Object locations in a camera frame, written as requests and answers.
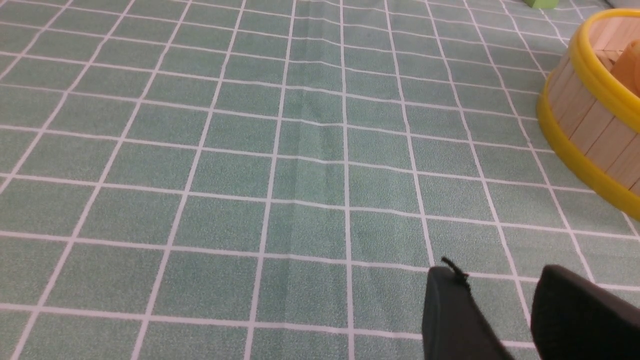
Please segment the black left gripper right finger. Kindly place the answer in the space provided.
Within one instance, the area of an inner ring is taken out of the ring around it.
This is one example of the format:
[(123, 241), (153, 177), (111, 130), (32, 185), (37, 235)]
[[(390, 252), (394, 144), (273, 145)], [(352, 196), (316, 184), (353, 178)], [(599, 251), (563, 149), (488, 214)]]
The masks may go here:
[(640, 310), (557, 264), (535, 287), (531, 333), (542, 360), (637, 360)]

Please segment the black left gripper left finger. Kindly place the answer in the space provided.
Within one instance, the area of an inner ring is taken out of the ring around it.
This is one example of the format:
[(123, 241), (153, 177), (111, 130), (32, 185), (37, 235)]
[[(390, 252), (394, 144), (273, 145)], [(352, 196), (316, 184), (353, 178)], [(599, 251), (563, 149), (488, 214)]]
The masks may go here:
[(422, 315), (426, 360), (512, 360), (474, 301), (468, 273), (452, 260), (427, 273)]

